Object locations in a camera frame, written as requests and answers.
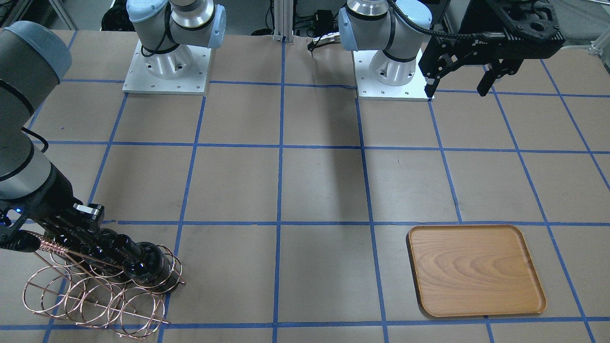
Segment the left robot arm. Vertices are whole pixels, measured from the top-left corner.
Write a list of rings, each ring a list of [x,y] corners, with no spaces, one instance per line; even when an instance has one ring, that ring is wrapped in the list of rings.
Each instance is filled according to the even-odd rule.
[[[419,0],[349,0],[338,11],[345,50],[373,50],[373,78],[392,87],[426,80],[433,97],[440,81],[463,66],[486,66],[477,85],[486,96],[496,80],[514,75],[525,60],[548,59],[566,43],[548,0],[469,0],[459,24],[435,30]]]

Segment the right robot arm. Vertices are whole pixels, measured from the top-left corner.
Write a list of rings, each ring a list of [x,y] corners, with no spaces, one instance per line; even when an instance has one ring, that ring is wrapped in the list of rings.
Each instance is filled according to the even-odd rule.
[[[129,0],[139,35],[124,91],[202,94],[211,50],[226,33],[226,9],[212,0]],[[25,124],[71,67],[67,45],[36,22],[1,31],[1,247],[34,252],[41,240],[21,229],[27,219],[67,218],[85,228],[70,182],[34,145]]]

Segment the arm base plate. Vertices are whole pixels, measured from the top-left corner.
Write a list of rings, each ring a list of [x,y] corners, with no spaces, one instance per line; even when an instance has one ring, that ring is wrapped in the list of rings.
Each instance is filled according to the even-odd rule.
[[[360,100],[429,101],[425,92],[426,78],[421,74],[416,59],[393,61],[381,50],[352,52],[357,95]]]
[[[180,45],[166,54],[144,56],[138,41],[122,91],[130,94],[205,95],[213,50]]]

